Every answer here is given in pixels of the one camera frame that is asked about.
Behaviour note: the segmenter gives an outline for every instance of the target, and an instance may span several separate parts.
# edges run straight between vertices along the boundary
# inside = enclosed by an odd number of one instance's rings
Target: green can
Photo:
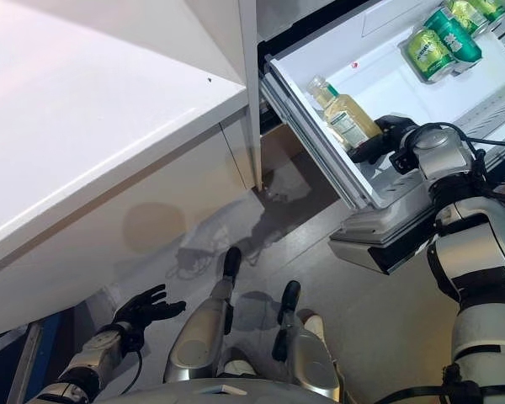
[[[444,5],[473,38],[488,28],[486,17],[467,0],[445,0]]]
[[[458,64],[454,71],[461,73],[482,59],[479,45],[471,38],[446,7],[436,9],[424,22],[424,26],[438,34],[441,41],[454,55]]]
[[[406,52],[425,82],[437,82],[453,71],[456,60],[431,29],[420,29],[407,42]]]
[[[505,6],[500,0],[468,0],[479,10],[492,26],[497,26],[505,18]]]

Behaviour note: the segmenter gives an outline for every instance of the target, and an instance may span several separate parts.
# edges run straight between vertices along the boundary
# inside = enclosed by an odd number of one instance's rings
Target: refrigerator drawer
[[[420,125],[448,121],[468,135],[505,140],[505,20],[477,38],[483,51],[479,64],[426,84],[408,66],[401,42],[436,5],[437,0],[372,2],[266,57],[260,83],[264,97],[355,212],[389,207],[418,187],[421,176],[400,175],[387,158],[375,165],[353,163],[306,92],[316,74],[351,95],[373,120],[398,114]],[[488,157],[497,164],[505,150]]]

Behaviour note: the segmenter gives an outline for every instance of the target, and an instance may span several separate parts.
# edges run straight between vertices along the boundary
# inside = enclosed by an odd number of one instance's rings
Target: open drawer
[[[419,125],[447,121],[470,136],[504,141],[505,19],[477,38],[483,60],[457,77],[425,84],[401,53],[400,43],[438,2],[361,4],[267,56],[261,74],[264,97],[354,212],[332,236],[333,249],[341,258],[384,272],[404,262],[430,235],[432,211],[421,175],[400,175],[387,158],[375,165],[354,164],[322,120],[306,84],[316,74],[324,76],[373,120],[395,114]],[[483,148],[490,169],[505,160],[505,149]]]

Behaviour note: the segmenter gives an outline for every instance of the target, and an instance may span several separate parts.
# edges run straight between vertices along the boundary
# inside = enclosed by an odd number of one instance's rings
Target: floor
[[[131,296],[166,283],[167,301],[184,299],[188,310],[147,328],[144,367],[134,389],[160,384],[181,326],[221,276],[226,249],[238,245],[245,259],[232,297],[234,327],[225,352],[237,346],[258,372],[284,380],[284,366],[270,353],[280,296],[286,283],[297,279],[299,308],[323,316],[328,347],[358,403],[441,383],[457,306],[437,290],[425,262],[414,258],[386,276],[335,258],[327,241],[349,212],[305,153],[275,169],[265,183],[266,191],[250,191],[80,305],[78,344]],[[99,399],[119,394],[135,372],[136,358],[129,355]]]

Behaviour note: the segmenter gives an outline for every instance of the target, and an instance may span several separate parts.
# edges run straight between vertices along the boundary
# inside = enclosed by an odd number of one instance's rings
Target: black cable
[[[505,385],[489,385],[478,389],[481,396],[505,396]],[[391,404],[392,402],[406,400],[413,397],[439,396],[440,402],[447,402],[446,396],[458,396],[464,398],[468,390],[462,385],[424,385],[396,391],[382,398],[375,404]]]
[[[483,396],[505,396],[505,385],[490,385],[481,387]]]
[[[133,378],[133,381],[131,381],[131,383],[129,383],[129,385],[125,388],[125,390],[123,390],[121,392],[121,396],[124,395],[126,392],[128,392],[131,387],[136,383],[136,381],[138,380],[138,377],[141,375],[141,370],[142,370],[142,355],[141,355],[141,351],[135,351],[136,353],[136,356],[138,356],[138,369],[136,370],[136,375],[135,375],[135,378]]]
[[[473,143],[482,143],[486,145],[503,146],[505,147],[505,141],[489,141],[485,139],[476,139],[474,137],[467,136],[464,131],[457,125],[450,124],[449,122],[436,122],[432,124],[426,124],[421,126],[416,130],[416,135],[412,138],[413,141],[417,141],[419,135],[427,129],[438,128],[441,126],[447,126],[456,131],[461,141],[463,141],[471,153],[473,154],[475,161],[470,171],[470,175],[473,176],[476,187],[482,192],[484,196],[491,199],[496,199],[505,206],[505,194],[499,194],[493,192],[491,186],[505,185],[505,181],[493,181],[490,179],[490,175],[486,170],[485,155],[486,152],[482,149],[476,150]]]
[[[494,185],[505,185],[505,181],[500,181],[500,182],[491,181],[490,176],[488,175],[488,171],[486,170],[486,167],[485,167],[484,157],[485,157],[486,153],[484,151],[482,151],[481,149],[476,150],[475,147],[473,146],[473,143],[481,143],[484,145],[505,147],[505,141],[489,141],[486,139],[477,139],[475,137],[469,137],[457,125],[450,124],[449,122],[437,122],[437,123],[433,123],[433,124],[426,124],[426,125],[421,126],[421,128],[419,128],[419,130],[421,130],[422,128],[428,129],[429,127],[437,127],[437,126],[447,126],[447,127],[454,129],[456,131],[459,138],[468,146],[471,153],[473,153],[473,155],[477,161],[477,164],[481,166],[482,175],[485,177],[485,179],[489,183],[492,183]]]
[[[406,400],[407,398],[413,397],[446,396],[448,393],[448,390],[441,385],[423,385],[396,391],[377,401],[375,404],[390,404],[392,402]]]

